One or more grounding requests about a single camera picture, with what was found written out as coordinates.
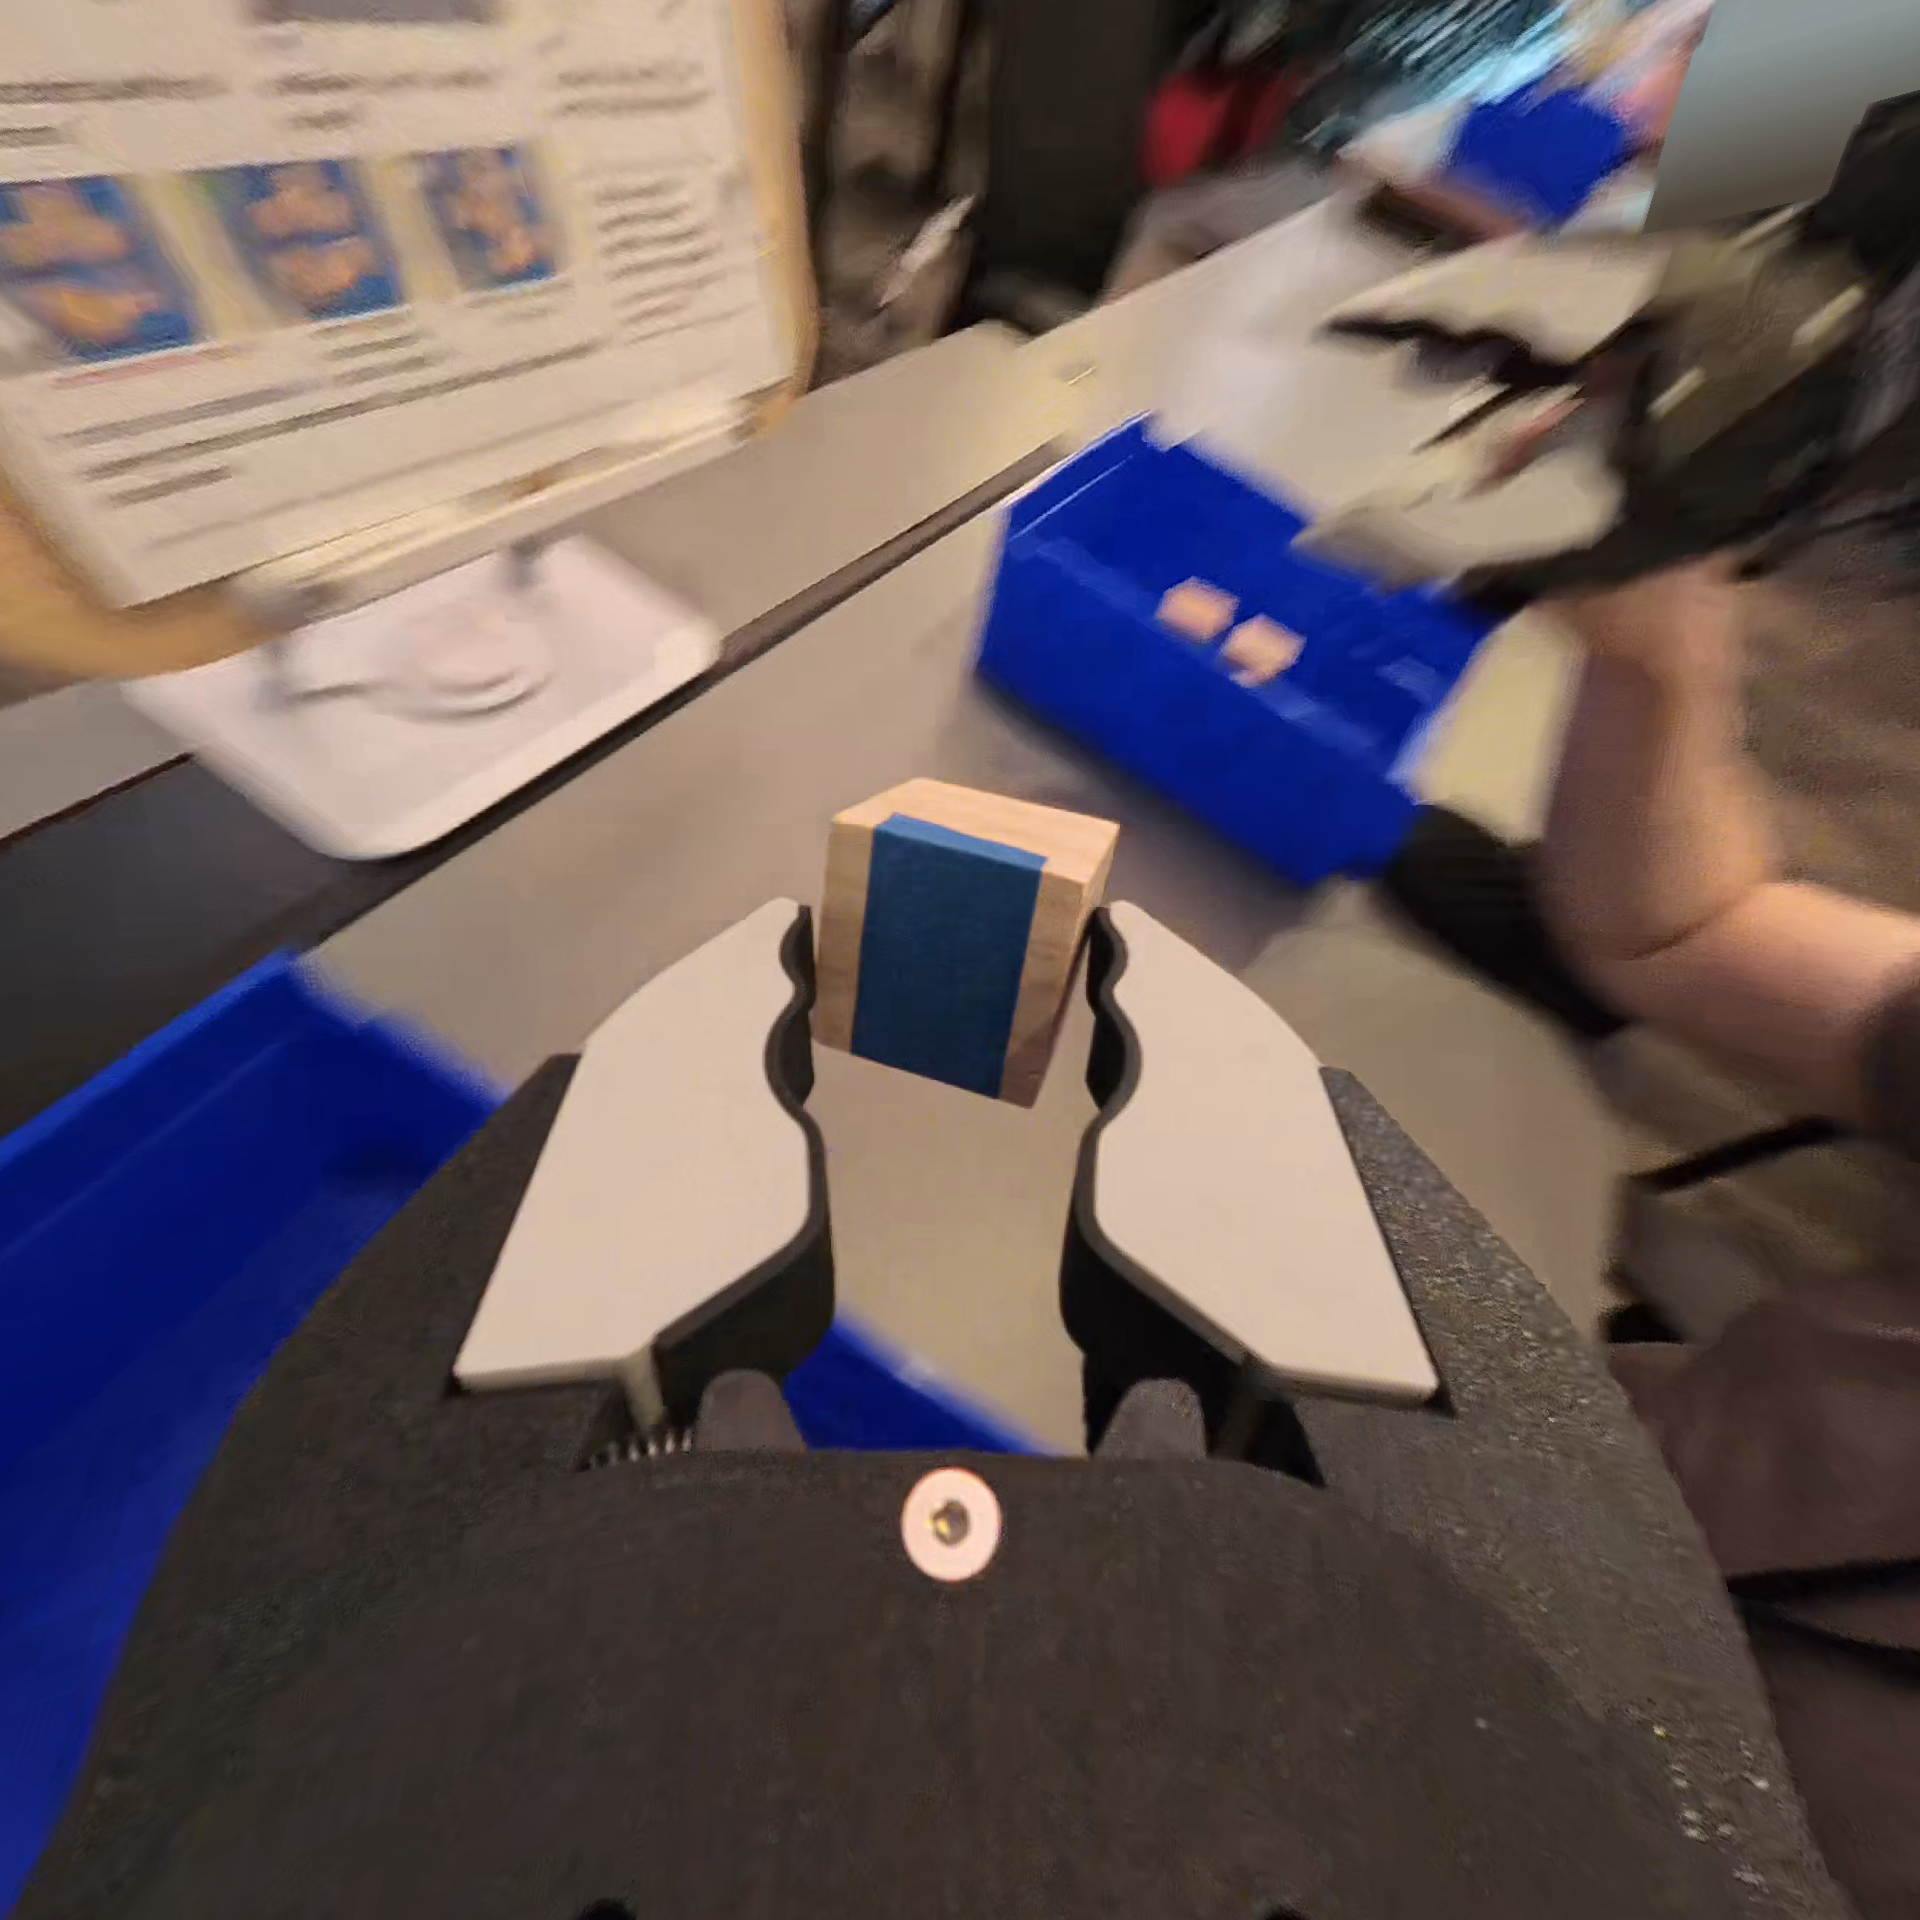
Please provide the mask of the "black wrist rest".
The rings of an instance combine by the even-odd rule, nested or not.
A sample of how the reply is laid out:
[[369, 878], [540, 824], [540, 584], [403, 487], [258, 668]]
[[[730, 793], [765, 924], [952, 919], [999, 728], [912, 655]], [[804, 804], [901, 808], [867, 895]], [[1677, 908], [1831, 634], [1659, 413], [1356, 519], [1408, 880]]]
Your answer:
[[1419, 806], [1377, 878], [1388, 913], [1482, 985], [1573, 1039], [1608, 1042], [1628, 1020], [1568, 967], [1548, 929], [1531, 856], [1452, 806]]

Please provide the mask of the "person's right forearm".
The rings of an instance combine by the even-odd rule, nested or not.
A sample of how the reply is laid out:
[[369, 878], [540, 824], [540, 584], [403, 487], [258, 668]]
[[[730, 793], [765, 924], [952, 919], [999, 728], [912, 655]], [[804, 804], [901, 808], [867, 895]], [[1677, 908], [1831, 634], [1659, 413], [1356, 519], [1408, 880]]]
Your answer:
[[1543, 921], [1621, 1020], [1916, 1151], [1916, 913], [1793, 880], [1745, 751], [1740, 592], [1708, 560], [1549, 606], [1583, 665]]

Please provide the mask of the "white stand base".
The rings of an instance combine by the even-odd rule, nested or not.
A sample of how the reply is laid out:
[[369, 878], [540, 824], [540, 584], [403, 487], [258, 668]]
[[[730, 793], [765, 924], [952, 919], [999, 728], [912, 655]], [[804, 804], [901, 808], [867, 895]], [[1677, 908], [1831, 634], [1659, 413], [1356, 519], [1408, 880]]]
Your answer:
[[301, 844], [369, 861], [439, 844], [720, 653], [704, 613], [576, 535], [123, 694]]

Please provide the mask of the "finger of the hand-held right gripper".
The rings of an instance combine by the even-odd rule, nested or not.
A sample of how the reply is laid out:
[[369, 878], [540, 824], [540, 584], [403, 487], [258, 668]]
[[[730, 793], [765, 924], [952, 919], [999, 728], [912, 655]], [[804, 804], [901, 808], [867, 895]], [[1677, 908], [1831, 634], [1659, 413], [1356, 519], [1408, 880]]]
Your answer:
[[1408, 352], [1427, 376], [1546, 376], [1633, 333], [1668, 239], [1495, 239], [1434, 255], [1328, 310], [1339, 344]]
[[1491, 472], [1487, 447], [1404, 447], [1304, 528], [1304, 560], [1379, 589], [1447, 586], [1487, 569], [1556, 560], [1595, 543], [1626, 482], [1592, 441], [1562, 442]]

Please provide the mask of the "person's dark trousers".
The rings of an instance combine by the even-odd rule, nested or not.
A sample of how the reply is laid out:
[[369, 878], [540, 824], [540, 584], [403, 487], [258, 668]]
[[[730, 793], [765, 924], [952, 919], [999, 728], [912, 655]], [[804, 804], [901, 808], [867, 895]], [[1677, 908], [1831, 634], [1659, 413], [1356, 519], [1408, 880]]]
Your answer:
[[1745, 1625], [1831, 1877], [1861, 1916], [1919, 1916], [1916, 1313], [1776, 1298], [1609, 1365]]

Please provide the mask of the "blue plastic bin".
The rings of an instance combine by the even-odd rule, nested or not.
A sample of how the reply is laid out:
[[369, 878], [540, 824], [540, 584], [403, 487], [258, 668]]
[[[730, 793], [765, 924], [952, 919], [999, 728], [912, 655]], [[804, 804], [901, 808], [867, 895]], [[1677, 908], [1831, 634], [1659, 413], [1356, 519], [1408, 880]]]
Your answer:
[[562, 1916], [746, 1842], [753, 1677], [875, 1654], [811, 1600], [730, 1639], [717, 1580], [803, 1538], [841, 1455], [1042, 1455], [825, 1322], [825, 1151], [795, 1084], [807, 912], [730, 928], [653, 1001], [744, 1050], [800, 1151], [761, 1285], [811, 1447], [593, 1463], [619, 1360], [463, 1388], [455, 1352], [593, 1050], [504, 1109], [269, 961], [4, 1140], [4, 1902], [27, 1912]]
[[1439, 175], [1528, 225], [1559, 229], [1634, 150], [1633, 128], [1588, 90], [1524, 84], [1464, 112]]
[[[1141, 416], [1009, 509], [977, 671], [1309, 889], [1404, 845], [1428, 736], [1497, 618], [1309, 560], [1304, 528], [1290, 497]], [[1244, 682], [1226, 639], [1177, 634], [1162, 598], [1186, 583], [1291, 633], [1293, 665]]]

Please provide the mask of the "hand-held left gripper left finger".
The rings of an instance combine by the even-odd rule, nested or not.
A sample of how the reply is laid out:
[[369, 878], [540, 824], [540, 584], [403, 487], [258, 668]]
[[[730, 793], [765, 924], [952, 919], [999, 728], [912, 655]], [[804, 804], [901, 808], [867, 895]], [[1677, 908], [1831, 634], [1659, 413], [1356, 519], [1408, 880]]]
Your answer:
[[730, 1374], [784, 1381], [833, 1325], [810, 1114], [810, 910], [775, 898], [657, 974], [583, 1045], [452, 1361], [468, 1393], [615, 1385], [691, 1428]]

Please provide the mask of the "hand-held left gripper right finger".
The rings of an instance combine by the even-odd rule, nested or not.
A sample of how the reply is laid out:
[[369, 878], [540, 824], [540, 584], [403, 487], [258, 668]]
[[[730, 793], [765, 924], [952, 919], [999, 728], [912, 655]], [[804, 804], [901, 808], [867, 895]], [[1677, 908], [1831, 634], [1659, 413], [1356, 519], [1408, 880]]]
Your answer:
[[1297, 1398], [1439, 1408], [1442, 1375], [1312, 1046], [1133, 902], [1088, 929], [1060, 1312], [1088, 1424], [1177, 1381], [1221, 1449]]

